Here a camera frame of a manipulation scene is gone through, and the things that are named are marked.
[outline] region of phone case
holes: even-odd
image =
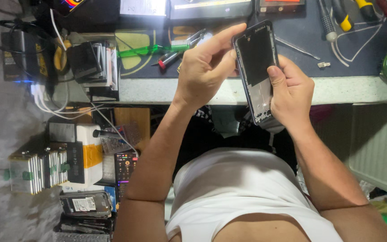
[[[237,39],[243,37],[244,35],[248,34],[249,32],[251,31],[254,31],[255,29],[258,29],[258,28],[261,28],[262,26],[270,26],[270,29],[271,29],[271,33],[272,33],[272,48],[273,48],[273,51],[274,51],[274,63],[276,64],[277,67],[280,67],[279,65],[279,59],[277,58],[277,48],[276,48],[276,41],[275,41],[275,37],[274,37],[274,30],[273,30],[273,25],[271,23],[271,21],[269,20],[264,20],[258,24],[255,24],[249,28],[247,28],[243,33],[240,33],[238,35],[235,35],[233,38],[232,38],[232,44],[234,46],[234,49],[237,53],[237,64],[238,64],[238,69],[239,69],[239,72],[240,72],[240,76],[241,76],[241,79],[243,81],[243,87],[244,87],[244,92],[246,94],[246,98],[247,98],[247,102],[249,104],[249,107],[250,107],[250,112],[252,114],[252,117],[253,117],[253,122],[255,125],[259,125],[261,122],[265,121],[266,119],[270,118],[272,115],[271,115],[271,109],[270,109],[270,104],[268,103],[268,110],[266,112],[261,112],[261,113],[256,113],[255,112],[255,107],[253,107],[252,105],[252,97],[250,96],[250,93],[249,93],[249,89],[248,89],[248,84],[247,84],[247,80],[246,80],[246,75],[243,71],[243,68],[242,68],[242,64],[241,64],[241,61],[240,61],[240,50],[237,48],[236,46],[236,41]]]

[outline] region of white shirt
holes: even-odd
[[[181,232],[183,242],[211,242],[234,218],[267,213],[293,217],[312,242],[342,242],[304,196],[291,168],[266,151],[208,151],[179,170],[174,193],[168,239]]]

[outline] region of man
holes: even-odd
[[[245,28],[245,24],[232,26],[185,52],[173,102],[140,156],[121,202],[114,240],[387,241],[381,216],[312,128],[313,80],[282,56],[282,70],[276,66],[267,69],[273,86],[271,112],[293,140],[287,149],[295,147],[311,202],[291,167],[264,151],[268,148],[201,148],[204,153],[177,166],[172,217],[165,226],[164,200],[176,162],[183,160],[179,149],[186,146],[182,141],[190,142],[187,134],[184,137],[185,130],[192,113],[209,102],[233,73],[236,54],[228,50],[230,40]],[[215,57],[223,52],[217,62]],[[268,143],[271,136],[264,135]],[[209,147],[214,142],[213,138],[201,141]]]

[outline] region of desk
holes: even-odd
[[[313,78],[315,82],[313,105],[330,103],[381,103],[387,102],[387,81],[376,76]],[[69,82],[71,102],[89,102],[81,86]],[[118,102],[121,104],[169,104],[177,87],[177,79],[120,79]],[[65,100],[65,85],[56,87],[54,99]],[[210,105],[247,105],[241,80],[225,80]]]

